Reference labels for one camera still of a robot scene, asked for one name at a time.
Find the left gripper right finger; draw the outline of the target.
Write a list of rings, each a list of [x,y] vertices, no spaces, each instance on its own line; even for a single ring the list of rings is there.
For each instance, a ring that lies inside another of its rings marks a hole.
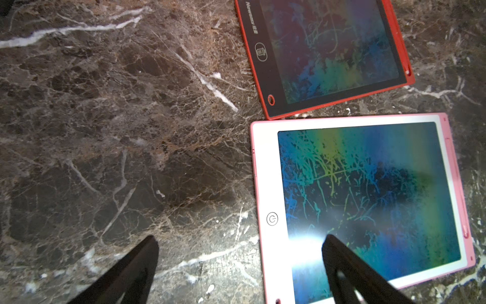
[[[359,303],[356,292],[367,303],[412,303],[335,236],[326,236],[321,253],[335,303]]]

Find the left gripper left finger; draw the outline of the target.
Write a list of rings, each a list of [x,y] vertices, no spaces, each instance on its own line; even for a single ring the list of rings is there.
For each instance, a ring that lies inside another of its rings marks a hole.
[[[149,235],[70,303],[146,303],[158,256],[158,242]]]

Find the red stylus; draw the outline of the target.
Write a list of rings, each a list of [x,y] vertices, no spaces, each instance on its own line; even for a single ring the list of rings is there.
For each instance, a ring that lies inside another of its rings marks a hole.
[[[394,38],[394,42],[395,42],[396,47],[397,47],[397,52],[399,54],[402,67],[404,69],[406,76],[411,77],[412,76],[412,69],[411,69],[410,59],[409,59],[408,52],[407,52],[407,49],[406,49],[405,44],[404,44],[404,40],[403,40],[403,37],[402,37],[400,26],[399,26],[395,11],[393,9],[392,3],[391,3],[390,0],[383,0],[382,2],[383,2],[383,7],[384,7],[384,10],[385,10],[385,13],[387,15],[387,20],[388,20],[390,28],[391,28],[392,36]]]

